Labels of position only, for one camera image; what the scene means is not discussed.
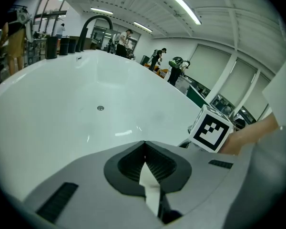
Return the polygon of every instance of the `white wall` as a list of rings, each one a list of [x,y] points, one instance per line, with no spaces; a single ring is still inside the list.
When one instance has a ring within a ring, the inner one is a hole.
[[[133,51],[135,60],[140,63],[144,55],[150,57],[153,53],[151,48],[152,38],[149,35],[142,34],[138,40],[138,43]]]

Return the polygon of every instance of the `black vent slot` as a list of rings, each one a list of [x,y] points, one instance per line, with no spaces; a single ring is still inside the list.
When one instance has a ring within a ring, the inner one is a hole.
[[[231,169],[232,168],[232,163],[228,163],[228,162],[224,162],[224,161],[220,161],[220,160],[216,160],[216,159],[212,159],[209,164],[214,165],[214,166],[219,166],[222,168],[226,168],[226,169]]]
[[[119,161],[118,168],[124,176],[139,183],[144,163],[144,145],[141,145],[139,148],[124,156]]]
[[[152,147],[146,149],[146,164],[159,183],[169,177],[177,168],[173,159]]]
[[[54,223],[77,188],[78,185],[65,182],[36,213],[47,221]]]

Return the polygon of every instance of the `person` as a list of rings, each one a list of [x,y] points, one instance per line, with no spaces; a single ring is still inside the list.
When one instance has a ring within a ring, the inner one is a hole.
[[[221,111],[224,115],[229,115],[231,113],[231,108],[229,105],[226,105],[222,111]]]
[[[158,50],[157,54],[152,59],[152,64],[148,68],[150,71],[154,70],[156,63],[160,60],[162,62],[162,53],[166,53],[166,48],[162,48],[162,50]]]
[[[215,105],[215,107],[216,107],[219,111],[221,111],[221,110],[225,107],[225,101],[224,101],[224,99],[222,98],[222,99]]]
[[[178,80],[180,74],[184,72],[184,70],[187,68],[184,62],[187,62],[189,64],[189,61],[183,61],[182,67],[172,67],[171,75],[167,80],[167,82],[170,83],[171,85],[173,86],[176,85],[176,81]]]
[[[125,32],[122,32],[119,36],[119,42],[116,46],[116,52],[115,55],[121,56],[123,58],[126,58],[127,52],[126,52],[126,46],[127,46],[127,42],[126,42],[126,38],[127,36],[129,36],[130,34],[133,34],[133,31],[128,29]]]
[[[66,30],[66,28],[65,28],[64,26],[65,26],[65,24],[63,23],[63,24],[61,24],[61,25],[57,28],[56,37],[57,37],[58,39],[61,39],[62,33]]]
[[[113,48],[112,45],[113,45],[112,38],[110,38],[109,42],[107,44],[107,52],[111,52],[112,53],[112,48]]]
[[[155,50],[153,51],[152,56],[149,58],[149,60],[148,60],[146,63],[149,64],[149,63],[153,60],[154,56],[157,55],[157,52],[158,52],[159,50],[160,50],[160,49],[155,49]]]
[[[17,59],[18,71],[23,68],[25,29],[20,23],[9,24],[6,22],[2,28],[0,48],[9,40],[7,46],[7,59],[10,75],[15,74],[15,58]]]
[[[265,119],[248,125],[245,128],[231,133],[226,139],[219,153],[238,155],[245,144],[256,143],[265,134],[278,129],[278,123],[273,113]]]

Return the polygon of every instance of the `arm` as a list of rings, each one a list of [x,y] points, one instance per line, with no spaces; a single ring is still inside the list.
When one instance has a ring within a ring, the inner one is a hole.
[[[231,133],[219,153],[238,155],[242,146],[249,143],[256,143],[264,135],[273,132],[278,128],[273,113],[265,119],[246,126],[244,129]]]
[[[2,28],[2,36],[0,39],[0,48],[4,45],[9,37],[9,24],[6,22]]]
[[[124,44],[126,44],[126,38],[123,35],[120,35],[120,39],[123,41]]]
[[[185,70],[185,68],[186,68],[186,65],[181,67],[181,72],[183,72]]]

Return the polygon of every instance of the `black pants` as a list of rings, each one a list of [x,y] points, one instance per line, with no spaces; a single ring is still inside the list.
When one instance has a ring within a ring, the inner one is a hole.
[[[151,64],[151,66],[148,68],[150,71],[153,71],[154,70],[154,67],[155,67],[155,65],[156,65],[156,63],[157,63],[157,59],[155,59],[155,58],[153,58],[153,60],[152,60],[152,64]]]
[[[181,74],[181,69],[180,68],[175,68],[172,67],[171,75],[170,78],[168,79],[167,82],[169,82],[171,85],[175,86],[176,81],[178,80],[178,77]]]
[[[123,46],[123,45],[120,45],[118,44],[116,46],[116,52],[115,52],[115,55],[118,55],[118,56],[121,56],[121,57],[124,57],[126,58],[126,48]]]

